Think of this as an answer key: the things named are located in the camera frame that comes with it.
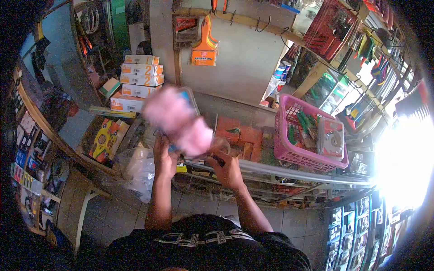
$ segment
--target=plastic bag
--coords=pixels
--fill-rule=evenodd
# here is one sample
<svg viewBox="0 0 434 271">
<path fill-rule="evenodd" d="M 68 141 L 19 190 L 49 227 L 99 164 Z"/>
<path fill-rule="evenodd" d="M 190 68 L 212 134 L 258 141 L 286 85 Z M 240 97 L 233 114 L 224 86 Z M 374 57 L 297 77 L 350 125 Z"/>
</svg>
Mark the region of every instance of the plastic bag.
<svg viewBox="0 0 434 271">
<path fill-rule="evenodd" d="M 144 203 L 151 200 L 154 183 L 155 165 L 152 150 L 144 147 L 128 149 L 118 155 L 122 176 L 122 186 L 132 190 Z"/>
</svg>

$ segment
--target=paint can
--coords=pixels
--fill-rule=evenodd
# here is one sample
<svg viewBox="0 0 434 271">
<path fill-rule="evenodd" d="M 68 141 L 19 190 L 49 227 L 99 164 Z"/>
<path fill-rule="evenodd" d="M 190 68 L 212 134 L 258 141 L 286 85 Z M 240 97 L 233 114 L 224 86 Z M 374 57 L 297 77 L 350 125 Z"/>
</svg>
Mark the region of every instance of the paint can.
<svg viewBox="0 0 434 271">
<path fill-rule="evenodd" d="M 284 71 L 285 71 L 285 65 L 281 63 L 279 67 L 276 69 L 276 71 L 273 73 L 273 76 L 276 77 L 277 79 L 280 79 Z"/>
<path fill-rule="evenodd" d="M 288 76 L 289 69 L 291 69 L 291 64 L 289 64 L 286 61 L 282 61 L 281 63 L 285 65 L 285 70 L 282 72 L 282 75 L 280 76 L 280 80 L 286 81 L 286 77 Z"/>
</svg>

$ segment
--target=pink object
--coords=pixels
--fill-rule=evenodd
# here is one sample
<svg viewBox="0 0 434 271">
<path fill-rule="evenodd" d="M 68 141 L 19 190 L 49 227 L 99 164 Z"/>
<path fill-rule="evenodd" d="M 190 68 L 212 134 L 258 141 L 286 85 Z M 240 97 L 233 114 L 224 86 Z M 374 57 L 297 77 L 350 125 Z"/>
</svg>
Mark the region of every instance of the pink object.
<svg viewBox="0 0 434 271">
<path fill-rule="evenodd" d="M 292 145 L 288 140 L 288 123 L 299 126 L 296 113 L 299 110 L 307 115 L 327 117 L 335 119 L 326 112 L 310 105 L 291 95 L 282 94 L 279 98 L 279 111 L 275 117 L 274 135 L 274 156 L 277 159 L 295 163 L 305 167 L 310 167 L 320 171 L 330 171 L 337 167 L 346 168 L 348 166 L 347 147 L 344 148 L 344 159 L 336 161 L 332 158 L 313 153 L 303 148 Z"/>
<path fill-rule="evenodd" d="M 176 147 L 183 150 L 187 156 L 195 157 L 210 148 L 212 139 L 213 130 L 207 126 L 203 117 L 198 117 L 181 131 Z"/>
<path fill-rule="evenodd" d="M 187 125 L 194 118 L 195 111 L 174 87 L 168 87 L 148 98 L 143 114 L 152 125 L 171 134 Z"/>
<path fill-rule="evenodd" d="M 143 115 L 187 156 L 201 155 L 210 148 L 213 130 L 202 117 L 196 116 L 196 111 L 175 87 L 165 87 L 148 98 Z"/>
</svg>

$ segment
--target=person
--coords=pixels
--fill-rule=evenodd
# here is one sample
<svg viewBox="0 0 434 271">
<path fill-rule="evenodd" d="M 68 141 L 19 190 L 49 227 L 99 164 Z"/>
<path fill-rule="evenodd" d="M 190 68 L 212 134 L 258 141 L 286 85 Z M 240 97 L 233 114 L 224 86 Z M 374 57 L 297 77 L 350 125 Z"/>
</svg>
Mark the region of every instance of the person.
<svg viewBox="0 0 434 271">
<path fill-rule="evenodd" d="M 311 270 L 307 256 L 281 232 L 274 232 L 250 196 L 238 159 L 222 152 L 212 158 L 219 182 L 233 190 L 240 226 L 216 215 L 193 215 L 172 223 L 171 179 L 177 156 L 157 136 L 155 178 L 144 229 L 114 240 L 106 252 L 107 269 L 134 270 Z"/>
</svg>

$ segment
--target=orange and white box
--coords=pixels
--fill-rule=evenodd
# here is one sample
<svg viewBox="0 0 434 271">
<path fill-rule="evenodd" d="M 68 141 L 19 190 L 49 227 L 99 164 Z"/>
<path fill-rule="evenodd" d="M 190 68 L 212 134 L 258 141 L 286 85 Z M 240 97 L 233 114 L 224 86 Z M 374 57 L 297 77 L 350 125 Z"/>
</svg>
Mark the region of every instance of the orange and white box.
<svg viewBox="0 0 434 271">
<path fill-rule="evenodd" d="M 122 84 L 122 95 L 147 98 L 151 93 L 156 92 L 161 85 L 156 87 L 146 87 L 143 85 Z"/>
<path fill-rule="evenodd" d="M 110 98 L 110 110 L 113 111 L 140 113 L 144 104 L 144 98 L 124 96 L 119 92 Z"/>
<path fill-rule="evenodd" d="M 121 73 L 156 76 L 163 74 L 163 65 L 122 64 Z"/>
<path fill-rule="evenodd" d="M 131 85 L 145 85 L 148 87 L 156 87 L 164 83 L 164 74 L 157 76 L 148 76 L 148 75 L 135 75 L 122 73 L 121 80 L 119 80 L 122 84 L 131 84 Z"/>
<path fill-rule="evenodd" d="M 145 56 L 145 55 L 126 55 L 124 63 L 129 64 L 154 64 L 158 65 L 160 58 L 158 56 Z"/>
</svg>

